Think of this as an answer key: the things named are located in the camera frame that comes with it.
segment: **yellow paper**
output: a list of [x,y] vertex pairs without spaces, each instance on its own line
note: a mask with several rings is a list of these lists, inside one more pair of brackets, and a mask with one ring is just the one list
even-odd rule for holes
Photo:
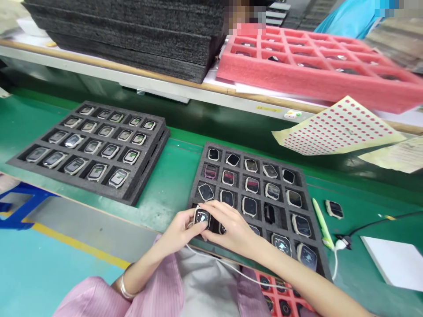
[[360,155],[359,158],[386,169],[412,173],[423,168],[423,136]]
[[302,155],[348,153],[406,139],[350,96],[290,129],[272,133],[279,145]]

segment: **yellow label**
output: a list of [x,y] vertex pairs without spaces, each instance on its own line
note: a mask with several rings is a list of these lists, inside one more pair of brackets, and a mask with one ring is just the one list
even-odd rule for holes
[[257,106],[256,109],[264,110],[264,111],[271,111],[271,112],[282,112],[282,109],[268,108],[268,107],[262,107],[262,106]]

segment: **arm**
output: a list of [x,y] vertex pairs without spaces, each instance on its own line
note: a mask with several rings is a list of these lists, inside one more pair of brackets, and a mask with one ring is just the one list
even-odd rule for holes
[[252,259],[275,272],[299,291],[320,315],[372,316],[327,279],[256,235],[236,209],[215,200],[200,204],[200,207],[207,210],[226,228],[226,234],[223,236],[205,230],[201,233],[204,239]]
[[121,279],[127,293],[135,295],[142,291],[151,275],[163,259],[183,248],[193,237],[199,235],[206,227],[206,222],[185,229],[194,216],[194,209],[178,212],[162,237],[138,261],[126,269],[111,287],[121,293]]

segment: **bracelet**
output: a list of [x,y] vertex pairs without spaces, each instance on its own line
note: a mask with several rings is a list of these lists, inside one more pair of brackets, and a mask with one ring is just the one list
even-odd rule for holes
[[[129,269],[132,265],[133,265],[133,263],[132,263],[132,264],[130,264],[130,265],[126,268],[126,270],[128,270],[128,269]],[[126,299],[133,299],[135,296],[137,296],[137,295],[138,295],[138,293],[136,293],[136,294],[130,294],[130,293],[128,293],[128,292],[126,291],[126,289],[125,289],[125,285],[123,284],[123,277],[125,276],[125,272],[123,272],[122,277],[120,278],[120,292],[122,293],[122,296],[123,296],[124,298],[126,298]]]

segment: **red foam under tray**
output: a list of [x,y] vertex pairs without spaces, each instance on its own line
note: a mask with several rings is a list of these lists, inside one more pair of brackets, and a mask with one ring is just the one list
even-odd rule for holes
[[349,95],[368,109],[395,114],[423,103],[423,80],[360,40],[277,27],[267,27],[266,35],[231,36],[217,77],[334,102]]
[[[272,285],[276,284],[275,278],[256,272],[256,277],[258,281],[269,282]],[[278,281],[286,287],[291,287],[288,283],[283,283],[281,280]],[[284,290],[282,288],[273,288],[273,287],[264,287],[261,286],[261,290],[266,299],[267,305],[271,311],[271,315],[275,317],[301,317],[298,313],[298,310],[301,306],[308,308],[311,311],[314,311],[313,308],[301,297],[299,293],[294,293],[292,290]]]

